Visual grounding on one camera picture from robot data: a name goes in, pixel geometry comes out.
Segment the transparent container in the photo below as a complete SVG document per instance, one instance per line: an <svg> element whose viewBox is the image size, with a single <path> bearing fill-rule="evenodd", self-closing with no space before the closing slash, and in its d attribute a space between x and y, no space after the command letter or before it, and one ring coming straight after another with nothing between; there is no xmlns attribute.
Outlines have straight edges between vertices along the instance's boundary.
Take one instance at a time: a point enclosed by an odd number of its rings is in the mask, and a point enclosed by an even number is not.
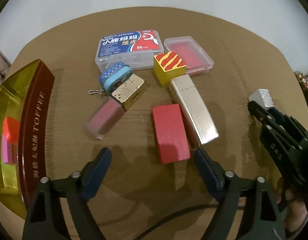
<svg viewBox="0 0 308 240"><path fill-rule="evenodd" d="M88 119L86 127L97 139L102 140L124 113L121 104L108 97Z"/></svg>
<svg viewBox="0 0 308 240"><path fill-rule="evenodd" d="M208 73L214 65L210 56L191 36L165 39L164 46L184 60L188 75Z"/></svg>
<svg viewBox="0 0 308 240"><path fill-rule="evenodd" d="M152 68L154 55L163 52L163 44L155 30L119 33L100 40L95 62L101 72L118 61L133 70Z"/></svg>

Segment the black cable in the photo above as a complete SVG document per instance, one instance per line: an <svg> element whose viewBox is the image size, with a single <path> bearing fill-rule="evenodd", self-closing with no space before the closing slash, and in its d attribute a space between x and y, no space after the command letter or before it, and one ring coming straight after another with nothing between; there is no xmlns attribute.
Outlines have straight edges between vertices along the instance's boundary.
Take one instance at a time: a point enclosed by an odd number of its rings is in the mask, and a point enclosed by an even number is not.
<svg viewBox="0 0 308 240"><path fill-rule="evenodd" d="M190 212L193 212L193 211L196 211L196 210L201 210L201 209L206 209L206 208L217 208L217 207L218 207L218 204L214 204L214 205L205 204L205 205L198 205L198 206L194 206L194 207L184 208L180 211L177 211L177 212L163 218L161 221L159 221L157 224L155 224L152 227L150 227L149 229L147 229L144 233L140 234L134 240L141 240L143 237L148 235L150 232L152 232L156 228L166 224L168 221L173 220L174 218L180 217L182 215L185 215L187 213L190 213ZM244 210L244 207L238 207L237 210Z"/></svg>

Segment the gold box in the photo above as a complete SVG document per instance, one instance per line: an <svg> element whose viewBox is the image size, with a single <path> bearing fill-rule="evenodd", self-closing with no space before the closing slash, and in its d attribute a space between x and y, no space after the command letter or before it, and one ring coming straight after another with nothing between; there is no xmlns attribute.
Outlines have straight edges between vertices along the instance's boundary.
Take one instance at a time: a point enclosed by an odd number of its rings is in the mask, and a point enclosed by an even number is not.
<svg viewBox="0 0 308 240"><path fill-rule="evenodd" d="M146 89L145 81L132 74L128 80L112 93L112 97L121 103L124 110L127 111L145 93Z"/></svg>
<svg viewBox="0 0 308 240"><path fill-rule="evenodd" d="M189 75L173 78L170 90L182 108L185 127L195 147L219 137L212 117Z"/></svg>

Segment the yellow and red striped cube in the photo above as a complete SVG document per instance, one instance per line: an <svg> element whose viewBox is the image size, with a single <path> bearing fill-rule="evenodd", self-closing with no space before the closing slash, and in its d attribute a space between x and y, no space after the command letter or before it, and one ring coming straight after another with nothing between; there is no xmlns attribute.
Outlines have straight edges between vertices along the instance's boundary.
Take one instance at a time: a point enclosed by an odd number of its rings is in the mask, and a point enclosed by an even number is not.
<svg viewBox="0 0 308 240"><path fill-rule="evenodd" d="M169 84L172 78L185 74L186 65L174 51L154 56L154 73L163 87Z"/></svg>

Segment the wooden table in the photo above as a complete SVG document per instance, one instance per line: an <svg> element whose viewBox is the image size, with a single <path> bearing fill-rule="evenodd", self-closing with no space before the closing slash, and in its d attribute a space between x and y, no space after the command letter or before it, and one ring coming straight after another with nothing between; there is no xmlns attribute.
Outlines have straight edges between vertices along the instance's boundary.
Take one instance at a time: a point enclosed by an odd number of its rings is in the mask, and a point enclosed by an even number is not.
<svg viewBox="0 0 308 240"><path fill-rule="evenodd" d="M185 184L175 188L173 164L162 165L156 151L150 111L170 104L167 88L158 85L151 69L135 71L150 87L101 141L84 129L101 103L95 53L103 36L155 29L161 40L192 36L210 55L210 73L193 78L220 137L204 149L224 169L254 179L265 176L273 185L279 173L259 141L259 127L247 110L248 96L258 88L270 91L279 110L308 129L308 110L301 89L281 52L259 36L208 15L175 8L123 8L87 15L59 25L32 40L20 52L9 75L41 58L55 76L46 125L46 167L52 179L81 170L102 147L113 162L97 196L88 205L108 240L134 239L166 215L214 203L193 161ZM78 239L66 203L64 215ZM215 209L189 213L158 228L148 239L200 239ZM237 213L230 238L235 238ZM14 239L21 239L24 221L0 205L0 219Z"/></svg>

